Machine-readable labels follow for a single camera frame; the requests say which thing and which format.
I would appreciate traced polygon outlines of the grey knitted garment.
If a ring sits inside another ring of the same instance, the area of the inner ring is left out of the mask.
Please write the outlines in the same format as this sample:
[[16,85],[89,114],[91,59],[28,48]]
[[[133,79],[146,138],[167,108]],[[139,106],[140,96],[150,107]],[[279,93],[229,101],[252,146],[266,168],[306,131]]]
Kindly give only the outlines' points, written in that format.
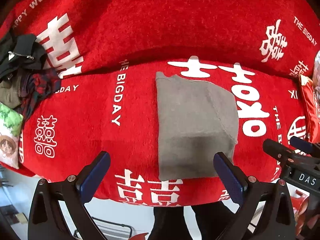
[[213,178],[213,158],[233,159],[239,119],[232,93],[207,81],[156,74],[159,179]]

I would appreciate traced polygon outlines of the red pillow with gold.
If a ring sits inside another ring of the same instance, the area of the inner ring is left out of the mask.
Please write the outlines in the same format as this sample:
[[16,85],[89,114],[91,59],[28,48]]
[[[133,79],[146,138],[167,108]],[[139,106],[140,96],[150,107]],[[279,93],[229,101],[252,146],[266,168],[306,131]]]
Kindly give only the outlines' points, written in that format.
[[306,133],[308,142],[319,142],[319,103],[313,88],[313,81],[302,74],[299,75],[301,95],[306,113]]

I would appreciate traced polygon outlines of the black metal rack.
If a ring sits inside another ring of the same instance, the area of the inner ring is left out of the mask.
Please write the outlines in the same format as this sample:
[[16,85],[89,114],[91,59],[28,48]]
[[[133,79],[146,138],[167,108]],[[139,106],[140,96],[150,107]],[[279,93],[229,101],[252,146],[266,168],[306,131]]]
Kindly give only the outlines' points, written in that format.
[[133,227],[127,224],[110,222],[92,217],[96,226],[106,239],[130,239],[133,236]]

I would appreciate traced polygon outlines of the grey white patterned cloth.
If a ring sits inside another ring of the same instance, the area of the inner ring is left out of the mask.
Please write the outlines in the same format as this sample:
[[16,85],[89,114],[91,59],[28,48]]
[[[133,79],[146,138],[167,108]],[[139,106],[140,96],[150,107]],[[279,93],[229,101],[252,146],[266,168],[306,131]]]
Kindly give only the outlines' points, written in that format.
[[320,89],[320,51],[318,51],[315,60],[314,60],[314,67],[313,67],[313,75],[312,75],[313,86],[316,93],[319,96],[319,89]]

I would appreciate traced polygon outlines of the olive brown garment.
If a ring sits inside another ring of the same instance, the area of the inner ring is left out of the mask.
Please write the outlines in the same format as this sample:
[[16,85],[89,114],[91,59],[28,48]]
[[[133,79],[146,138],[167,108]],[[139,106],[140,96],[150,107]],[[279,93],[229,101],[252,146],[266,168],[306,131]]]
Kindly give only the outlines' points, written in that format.
[[0,102],[11,109],[21,103],[21,79],[22,74],[16,74],[11,80],[3,80],[0,87]]

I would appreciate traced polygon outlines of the dark plaid garment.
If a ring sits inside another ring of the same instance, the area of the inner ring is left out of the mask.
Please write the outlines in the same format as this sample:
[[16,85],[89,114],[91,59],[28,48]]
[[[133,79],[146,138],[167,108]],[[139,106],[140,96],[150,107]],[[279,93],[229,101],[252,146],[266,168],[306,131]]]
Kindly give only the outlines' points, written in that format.
[[21,104],[15,109],[23,115],[23,120],[26,122],[32,116],[37,105],[60,88],[61,79],[53,68],[39,72],[25,72],[22,75],[19,90]]

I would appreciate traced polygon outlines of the black garment with zipper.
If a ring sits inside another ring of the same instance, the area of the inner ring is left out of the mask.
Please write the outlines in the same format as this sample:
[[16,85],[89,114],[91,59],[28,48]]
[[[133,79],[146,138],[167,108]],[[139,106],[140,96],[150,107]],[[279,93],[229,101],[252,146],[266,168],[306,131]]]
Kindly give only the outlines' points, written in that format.
[[8,31],[1,39],[1,81],[10,80],[20,69],[42,70],[47,53],[34,34],[15,36]]

